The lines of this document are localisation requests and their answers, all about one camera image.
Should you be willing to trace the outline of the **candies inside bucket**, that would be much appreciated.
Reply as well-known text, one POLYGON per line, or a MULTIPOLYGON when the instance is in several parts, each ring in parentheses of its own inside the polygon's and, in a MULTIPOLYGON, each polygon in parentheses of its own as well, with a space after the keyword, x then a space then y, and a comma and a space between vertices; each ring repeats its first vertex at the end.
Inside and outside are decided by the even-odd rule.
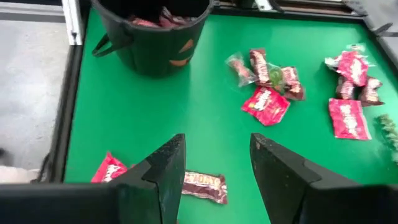
POLYGON ((184 26, 195 20, 196 17, 174 16, 166 7, 162 8, 162 11, 159 16, 160 25, 165 28, 184 26))

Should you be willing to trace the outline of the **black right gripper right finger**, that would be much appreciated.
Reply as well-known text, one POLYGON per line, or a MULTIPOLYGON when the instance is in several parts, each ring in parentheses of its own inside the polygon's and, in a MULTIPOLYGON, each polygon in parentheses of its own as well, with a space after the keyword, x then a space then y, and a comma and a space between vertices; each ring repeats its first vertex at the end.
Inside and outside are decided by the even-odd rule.
POLYGON ((398 224, 398 185, 364 185, 259 133, 254 176, 271 224, 398 224))

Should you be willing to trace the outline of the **person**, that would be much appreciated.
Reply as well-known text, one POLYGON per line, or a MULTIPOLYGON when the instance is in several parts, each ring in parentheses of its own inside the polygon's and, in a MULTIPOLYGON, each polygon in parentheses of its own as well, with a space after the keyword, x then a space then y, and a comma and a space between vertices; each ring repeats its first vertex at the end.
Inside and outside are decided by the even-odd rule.
POLYGON ((38 178, 38 169, 24 169, 8 164, 9 155, 0 147, 0 184, 30 183, 38 178))

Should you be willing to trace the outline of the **small potted artificial plant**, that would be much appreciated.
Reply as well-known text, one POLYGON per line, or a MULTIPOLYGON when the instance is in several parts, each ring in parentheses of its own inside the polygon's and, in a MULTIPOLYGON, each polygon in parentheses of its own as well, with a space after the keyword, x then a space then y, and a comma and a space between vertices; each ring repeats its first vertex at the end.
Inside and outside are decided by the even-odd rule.
POLYGON ((381 125, 383 136, 391 149, 391 159, 398 166, 398 125, 390 118, 388 114, 382 114, 376 118, 381 125))

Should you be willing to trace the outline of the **green table mat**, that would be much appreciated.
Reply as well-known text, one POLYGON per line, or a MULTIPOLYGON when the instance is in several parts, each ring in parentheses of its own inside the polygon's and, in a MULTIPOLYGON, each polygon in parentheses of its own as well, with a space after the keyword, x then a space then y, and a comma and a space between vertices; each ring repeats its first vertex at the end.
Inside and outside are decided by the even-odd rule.
POLYGON ((357 182, 398 184, 398 166, 376 126, 382 114, 398 124, 398 78, 361 25, 211 15, 190 63, 160 79, 133 73, 116 54, 92 56, 103 34, 99 15, 91 11, 65 181, 90 181, 107 152, 126 165, 137 164, 183 133, 187 168, 224 175, 228 204, 185 195, 180 223, 264 224, 269 219, 249 155, 251 134, 261 133, 357 182), (369 74, 382 81, 378 93, 383 105, 364 109, 369 141, 335 138, 328 111, 338 77, 324 59, 358 43, 372 63, 369 74), (305 88, 306 99, 292 102, 273 126, 262 125, 241 109, 255 87, 238 87, 225 62, 236 52, 247 56, 261 47, 271 63, 295 66, 305 88))

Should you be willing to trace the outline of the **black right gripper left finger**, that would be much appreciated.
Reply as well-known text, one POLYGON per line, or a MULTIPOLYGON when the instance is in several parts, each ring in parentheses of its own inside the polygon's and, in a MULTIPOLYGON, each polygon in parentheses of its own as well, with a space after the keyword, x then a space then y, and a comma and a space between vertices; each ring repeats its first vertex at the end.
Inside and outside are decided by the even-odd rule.
POLYGON ((177 224, 185 164, 176 134, 109 182, 0 185, 0 224, 177 224))

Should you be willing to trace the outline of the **white frame corner bracket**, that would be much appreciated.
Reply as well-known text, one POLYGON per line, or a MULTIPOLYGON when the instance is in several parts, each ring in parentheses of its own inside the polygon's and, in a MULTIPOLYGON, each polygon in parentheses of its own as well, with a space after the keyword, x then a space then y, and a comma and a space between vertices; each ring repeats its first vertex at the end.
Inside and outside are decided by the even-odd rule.
POLYGON ((69 44, 81 45, 83 43, 84 32, 79 0, 62 0, 62 8, 69 44))

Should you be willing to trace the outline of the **red clear wrapped candy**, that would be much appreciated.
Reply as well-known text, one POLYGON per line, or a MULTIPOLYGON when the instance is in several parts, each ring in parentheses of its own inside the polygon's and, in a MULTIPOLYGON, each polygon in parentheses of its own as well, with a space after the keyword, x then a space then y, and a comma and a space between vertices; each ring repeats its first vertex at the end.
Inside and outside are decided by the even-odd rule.
POLYGON ((226 59, 226 64, 238 75, 238 87, 246 86, 257 81, 257 76, 245 66, 240 52, 232 54, 226 59))

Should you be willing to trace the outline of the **clear wrapped hard candy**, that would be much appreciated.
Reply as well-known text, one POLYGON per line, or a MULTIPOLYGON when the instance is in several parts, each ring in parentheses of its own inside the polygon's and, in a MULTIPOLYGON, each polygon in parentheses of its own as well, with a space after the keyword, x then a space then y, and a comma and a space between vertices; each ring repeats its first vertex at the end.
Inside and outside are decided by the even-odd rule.
POLYGON ((364 44, 358 43, 358 44, 349 44, 346 46, 347 49, 357 51, 357 52, 365 52, 366 47, 364 44))

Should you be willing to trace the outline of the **green clear wrapped candy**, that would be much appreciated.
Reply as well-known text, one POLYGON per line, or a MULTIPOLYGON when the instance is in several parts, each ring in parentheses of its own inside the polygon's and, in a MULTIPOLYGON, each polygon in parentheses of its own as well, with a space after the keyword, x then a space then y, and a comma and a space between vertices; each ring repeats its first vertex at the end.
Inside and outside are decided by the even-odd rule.
POLYGON ((267 86, 272 87, 279 93, 283 93, 285 82, 283 79, 282 69, 277 65, 267 63, 267 71, 269 76, 267 86))

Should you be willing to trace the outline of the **red Skittles pack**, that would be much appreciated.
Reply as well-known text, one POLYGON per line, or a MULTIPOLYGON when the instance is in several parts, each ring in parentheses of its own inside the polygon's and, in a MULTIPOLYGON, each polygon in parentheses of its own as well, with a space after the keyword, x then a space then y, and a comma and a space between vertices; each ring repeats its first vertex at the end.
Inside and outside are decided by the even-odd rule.
POLYGON ((258 86, 241 109, 254 116, 264 126, 282 121, 290 102, 272 88, 258 86))
POLYGON ((91 183, 110 182, 126 171, 127 166, 115 158, 110 152, 107 152, 104 160, 91 179, 91 183))
POLYGON ((365 86, 369 65, 359 52, 355 50, 342 51, 335 58, 325 58, 324 63, 356 86, 365 86))
POLYGON ((362 141, 372 139, 360 101, 330 98, 328 109, 335 138, 362 141))

